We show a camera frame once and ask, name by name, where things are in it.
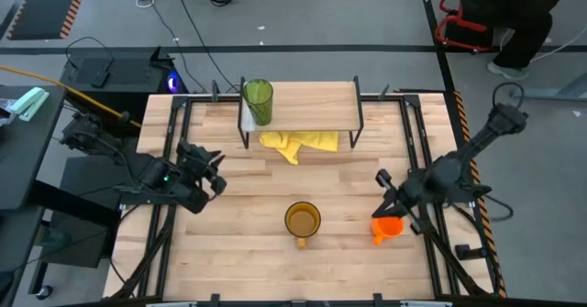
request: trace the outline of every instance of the yellow cloth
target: yellow cloth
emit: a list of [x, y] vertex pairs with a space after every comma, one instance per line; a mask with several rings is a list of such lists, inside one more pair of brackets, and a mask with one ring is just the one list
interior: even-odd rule
[[292, 165], [297, 165], [297, 151], [301, 146], [324, 151], [338, 151], [338, 132], [265, 132], [259, 142], [267, 148], [275, 148]]

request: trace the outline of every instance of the black pants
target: black pants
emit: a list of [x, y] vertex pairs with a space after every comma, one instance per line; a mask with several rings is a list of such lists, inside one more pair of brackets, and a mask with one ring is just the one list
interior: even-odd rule
[[552, 28], [552, 15], [534, 19], [513, 20], [507, 17], [483, 17], [475, 21], [491, 27], [509, 27], [515, 31], [493, 63], [505, 68], [523, 69], [530, 64]]

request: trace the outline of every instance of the green glass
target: green glass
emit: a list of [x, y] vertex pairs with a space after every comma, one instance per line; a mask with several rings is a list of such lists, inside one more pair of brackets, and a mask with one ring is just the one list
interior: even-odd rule
[[255, 124], [268, 125], [271, 122], [273, 108], [273, 86], [263, 79], [247, 82], [244, 88], [244, 98]]

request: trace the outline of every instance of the gray floor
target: gray floor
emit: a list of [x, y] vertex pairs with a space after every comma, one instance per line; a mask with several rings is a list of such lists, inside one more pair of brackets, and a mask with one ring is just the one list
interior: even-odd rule
[[[0, 17], [14, 0], [0, 0]], [[436, 7], [438, 0], [431, 0]], [[66, 40], [0, 40], [0, 48], [58, 48], [92, 36], [109, 47], [173, 46], [172, 37], [151, 9], [136, 8], [135, 0], [83, 0]], [[432, 45], [421, 0], [237, 0], [223, 8], [207, 0], [186, 0], [208, 45], [394, 44]], [[553, 45], [573, 38], [587, 19], [587, 0], [562, 0], [553, 11]], [[179, 0], [157, 0], [157, 7], [183, 46], [199, 46]], [[587, 44], [587, 35], [576, 44]], [[91, 41], [80, 47], [95, 47]], [[364, 92], [392, 88], [442, 90], [435, 53], [306, 52], [214, 54], [232, 82], [240, 76], [270, 80], [345, 80], [359, 75]], [[492, 55], [449, 54], [457, 90], [462, 92], [471, 131], [479, 129], [491, 107], [493, 87], [502, 80], [486, 72]], [[226, 90], [209, 59], [186, 54], [190, 71], [206, 86], [215, 79]], [[527, 88], [563, 86], [585, 71], [587, 54], [555, 54], [532, 65]], [[0, 65], [59, 79], [63, 55], [0, 56]], [[183, 66], [178, 64], [180, 73]], [[186, 79], [192, 91], [194, 84]], [[39, 85], [29, 78], [0, 71], [0, 84]], [[583, 189], [587, 154], [587, 106], [526, 101], [530, 114], [526, 131], [497, 141], [478, 157], [484, 183], [493, 196], [512, 204], [515, 218], [493, 224], [508, 293], [512, 297], [587, 302], [587, 234], [582, 219], [587, 210]], [[55, 135], [67, 123], [64, 112]], [[51, 141], [39, 178], [59, 184], [67, 157], [79, 155]], [[494, 215], [503, 210], [489, 203]], [[46, 283], [57, 289], [37, 302], [26, 295], [31, 267], [15, 306], [53, 306], [96, 301], [107, 265], [99, 269], [51, 266]]]

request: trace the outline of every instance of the wooden shelf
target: wooden shelf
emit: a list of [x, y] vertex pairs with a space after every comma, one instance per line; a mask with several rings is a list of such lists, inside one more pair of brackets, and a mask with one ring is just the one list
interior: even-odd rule
[[244, 132], [357, 131], [360, 106], [356, 82], [271, 82], [271, 122], [257, 126], [242, 100]]

